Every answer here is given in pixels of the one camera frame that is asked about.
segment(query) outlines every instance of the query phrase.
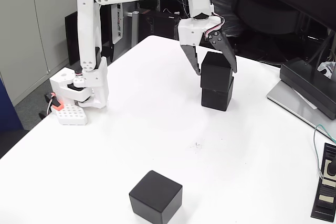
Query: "blue object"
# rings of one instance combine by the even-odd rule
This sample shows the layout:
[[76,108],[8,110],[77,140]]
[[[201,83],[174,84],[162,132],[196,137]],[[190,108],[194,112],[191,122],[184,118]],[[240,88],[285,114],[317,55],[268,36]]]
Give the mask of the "blue object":
[[23,126],[0,80],[0,132],[23,130]]

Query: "white 3d-printed part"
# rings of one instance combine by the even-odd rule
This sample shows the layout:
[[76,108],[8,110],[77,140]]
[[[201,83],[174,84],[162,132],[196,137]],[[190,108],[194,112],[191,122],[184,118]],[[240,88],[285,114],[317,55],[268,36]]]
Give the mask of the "white 3d-printed part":
[[62,125],[86,125],[88,119],[81,107],[74,104],[64,104],[60,111],[53,109],[57,115],[58,122]]

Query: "black block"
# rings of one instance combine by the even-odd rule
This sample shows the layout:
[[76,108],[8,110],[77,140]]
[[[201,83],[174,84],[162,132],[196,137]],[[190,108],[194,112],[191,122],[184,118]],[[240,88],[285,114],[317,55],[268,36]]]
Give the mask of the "black block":
[[202,62],[201,88],[228,92],[232,68],[223,54],[208,52]]
[[215,110],[226,111],[232,96],[233,82],[234,77],[232,77],[228,92],[202,89],[202,106]]
[[182,205],[182,185],[148,172],[130,192],[133,211],[153,224],[167,224]]

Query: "table surface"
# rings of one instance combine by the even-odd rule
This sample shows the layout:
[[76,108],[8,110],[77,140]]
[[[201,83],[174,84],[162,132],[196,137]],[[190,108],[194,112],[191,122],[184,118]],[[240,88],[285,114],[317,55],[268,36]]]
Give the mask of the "table surface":
[[221,112],[201,106],[178,41],[139,43],[109,67],[108,106],[85,109],[86,126],[50,115],[0,159],[0,223],[146,224],[128,193],[150,170],[183,185],[170,224],[322,223],[313,128],[266,98],[279,69],[237,62]]

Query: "cable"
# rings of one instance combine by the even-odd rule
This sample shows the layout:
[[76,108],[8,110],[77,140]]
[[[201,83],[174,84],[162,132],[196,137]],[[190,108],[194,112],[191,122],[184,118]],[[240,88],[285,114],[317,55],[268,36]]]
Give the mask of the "cable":
[[[167,8],[165,10],[167,10],[167,12],[171,13],[170,10],[168,10]],[[165,10],[163,10],[163,13],[164,13]]]
[[328,135],[328,137],[336,144],[336,140],[328,133],[328,131],[326,130],[326,128],[323,127],[322,124],[318,124],[316,125],[315,129],[314,129],[314,137],[313,137],[313,142],[314,142],[314,149],[315,149],[315,153],[316,153],[316,160],[317,160],[317,171],[318,171],[318,174],[319,174],[319,177],[321,179],[323,179],[323,174],[322,174],[322,171],[321,171],[321,168],[320,168],[320,161],[319,161],[319,154],[317,153],[317,149],[316,149],[316,144],[315,144],[315,134],[316,134],[316,130],[318,127],[322,127],[323,130],[326,132],[326,134]]
[[321,50],[321,52],[320,52],[319,58],[318,58],[317,63],[316,63],[316,70],[319,68],[322,54],[323,54],[323,52],[325,51],[325,49],[327,48],[327,45],[328,45],[328,44],[326,44],[326,46],[325,46],[325,47]]
[[214,30],[218,30],[218,28],[221,28],[221,27],[224,25],[224,23],[225,23],[225,18],[224,18],[224,17],[219,16],[219,15],[218,15],[217,13],[215,13],[215,12],[213,12],[212,14],[213,14],[213,16],[220,17],[220,18],[221,18],[221,23],[218,24],[218,25],[215,25],[214,27],[212,27],[212,28],[210,28],[209,30],[207,30],[207,31],[205,32],[205,38],[208,38],[209,33],[211,33],[211,32],[214,31]]
[[331,31],[328,35],[328,37],[324,40],[324,42],[320,45],[319,49],[316,51],[316,53],[310,58],[310,60],[308,60],[308,64],[311,63],[313,61],[313,59],[316,58],[317,55],[319,55],[319,53],[327,47],[329,40],[331,39],[332,36],[335,35],[334,31]]
[[182,4],[183,4],[183,9],[184,9],[185,15],[187,16],[187,18],[190,18],[189,15],[188,15],[188,13],[187,13],[187,11],[186,11],[186,9],[185,9],[185,4],[184,4],[183,0],[182,0]]
[[53,97],[55,97],[54,94],[51,95],[50,101],[49,101],[49,103],[48,103],[48,107],[47,107],[47,115],[49,115],[49,110],[50,110],[51,103],[53,102]]

